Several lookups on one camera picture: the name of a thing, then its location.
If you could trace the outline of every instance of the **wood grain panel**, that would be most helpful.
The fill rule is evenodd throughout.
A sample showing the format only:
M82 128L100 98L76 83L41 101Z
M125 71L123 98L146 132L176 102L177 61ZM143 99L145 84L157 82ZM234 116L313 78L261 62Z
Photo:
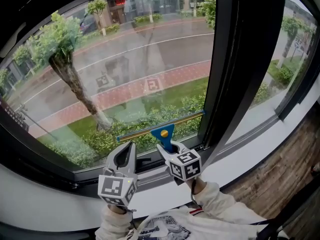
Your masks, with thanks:
M310 167L320 161L320 108L314 105L275 152L222 192L272 219L312 180ZM320 190L286 228L296 239L320 239Z

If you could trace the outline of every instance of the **wet glass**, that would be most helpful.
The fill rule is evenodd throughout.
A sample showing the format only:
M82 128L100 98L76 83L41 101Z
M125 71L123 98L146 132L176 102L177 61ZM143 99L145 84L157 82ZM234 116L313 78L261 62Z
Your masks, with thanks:
M288 92L294 91L308 69L306 61L316 29L317 21L299 0L285 0L281 31L268 70L227 144L274 116Z
M190 1L87 0L53 13L6 58L2 98L58 155L103 164L118 137L203 110L214 26ZM176 125L174 139L196 135L200 120ZM133 141L139 154L157 142Z

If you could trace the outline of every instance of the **white sleeve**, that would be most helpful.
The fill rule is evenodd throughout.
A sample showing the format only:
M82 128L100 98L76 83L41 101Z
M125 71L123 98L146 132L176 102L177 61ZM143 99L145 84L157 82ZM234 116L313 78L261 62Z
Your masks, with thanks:
M129 232L132 213L118 214L109 209L106 205L102 209L102 223L95 232L96 240L121 240Z
M228 222L251 224L265 220L244 203L236 202L232 195L220 192L217 183L207 182L205 188L196 194L194 199L206 214Z

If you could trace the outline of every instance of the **asphalt road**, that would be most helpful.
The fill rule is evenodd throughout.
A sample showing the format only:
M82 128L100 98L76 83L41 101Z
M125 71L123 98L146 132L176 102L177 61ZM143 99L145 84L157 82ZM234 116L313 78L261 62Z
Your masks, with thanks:
M213 31L204 21L175 24L97 45L75 56L74 66L92 96L135 79L210 60L213 42ZM99 86L97 79L106 73L108 84ZM57 76L52 77L20 96L20 102L25 103L28 115L34 120L39 121L78 102L67 84L58 80Z

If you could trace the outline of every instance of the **fiducial marker cube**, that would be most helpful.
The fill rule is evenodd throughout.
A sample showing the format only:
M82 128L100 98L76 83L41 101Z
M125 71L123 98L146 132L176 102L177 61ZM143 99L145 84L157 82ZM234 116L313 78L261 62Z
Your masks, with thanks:
M136 190L134 178L99 175L98 195L109 205L128 206Z
M171 175L184 182L202 172L201 156L194 149L170 155L168 162Z

